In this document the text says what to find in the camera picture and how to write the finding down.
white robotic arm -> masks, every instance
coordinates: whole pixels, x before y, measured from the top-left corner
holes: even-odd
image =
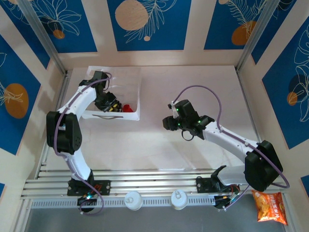
[[[76,93],[69,100],[69,102],[71,102],[78,93],[81,93],[81,95],[79,95],[79,97],[72,103],[70,107],[68,107],[68,104],[66,104],[62,108],[60,108],[58,112],[61,114],[66,108],[68,108],[66,114],[76,115],[77,121],[79,121],[86,108],[97,98],[95,88],[88,88],[86,91],[82,92],[85,87],[86,86],[79,86]],[[91,170],[86,164],[81,148],[76,150],[73,155],[69,152],[62,152],[62,154],[65,156],[65,160],[70,166],[71,171],[73,171],[73,179],[79,180],[75,174],[77,174],[83,180],[87,180],[89,178]]]
[[[221,187],[233,184],[249,184],[258,191],[264,191],[279,176],[278,171],[273,168],[272,164],[281,172],[283,171],[270,142],[263,141],[259,144],[225,129],[213,118],[199,116],[188,100],[171,102],[169,108],[172,110],[173,116],[163,119],[165,129],[170,131],[181,129],[182,133],[188,131],[192,135],[192,139],[197,136],[200,139],[213,142],[238,157],[244,163],[241,166],[221,166],[217,169],[211,177],[215,188],[210,188],[210,191],[214,189],[220,191]],[[272,164],[260,156],[260,152]]]
[[[100,186],[101,189],[103,185],[110,184],[110,181],[94,180],[81,151],[82,133],[78,122],[92,102],[104,112],[121,111],[121,103],[116,97],[110,92],[105,92],[106,81],[109,79],[106,73],[96,71],[91,80],[83,80],[79,84],[76,93],[67,104],[46,116],[47,144],[55,149],[58,156],[64,158],[72,172],[69,196],[83,196],[89,192],[89,186]]]

white tabletop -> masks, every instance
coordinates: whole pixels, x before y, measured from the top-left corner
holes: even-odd
[[[64,103],[77,90],[86,71],[87,68],[74,68]],[[235,156],[215,144],[197,137],[187,142],[181,131],[168,131],[162,125],[162,119],[171,115],[167,104],[182,89],[189,85],[205,85],[222,101],[221,125],[256,140],[233,66],[157,66],[141,67],[140,71],[140,121],[80,119],[82,151],[91,169],[217,169],[225,164],[241,164]],[[205,89],[189,89],[180,97],[183,99],[188,99],[200,116],[217,118],[218,102]],[[46,168],[68,169],[52,149]]]

white plastic cup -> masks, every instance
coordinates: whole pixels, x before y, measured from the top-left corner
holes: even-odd
[[[181,210],[185,208],[188,204],[187,194],[180,189],[172,193],[170,200],[171,200],[173,208],[177,210]]]
[[[125,204],[130,210],[139,210],[143,205],[143,200],[139,192],[131,191],[125,196]]]

white plastic tray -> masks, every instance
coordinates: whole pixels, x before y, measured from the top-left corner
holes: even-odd
[[[94,103],[90,104],[82,114],[82,118],[119,117],[117,119],[135,120],[140,119],[140,68],[134,68],[130,72],[127,68],[112,68],[102,66],[89,66],[86,73],[86,80],[93,77],[95,71],[112,73],[112,79],[107,91],[113,93],[122,105],[129,104],[132,113],[124,112],[103,112]]]

chip bag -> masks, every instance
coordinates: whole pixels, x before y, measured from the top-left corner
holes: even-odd
[[[252,190],[257,208],[257,221],[274,220],[287,225],[285,209],[280,192],[266,194]]]

